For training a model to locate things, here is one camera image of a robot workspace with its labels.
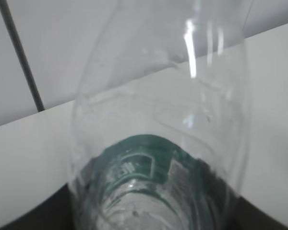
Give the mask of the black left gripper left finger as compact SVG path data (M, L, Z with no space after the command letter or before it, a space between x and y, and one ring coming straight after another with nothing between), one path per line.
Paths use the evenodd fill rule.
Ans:
M64 185L46 201L0 229L72 230L72 205L68 186Z

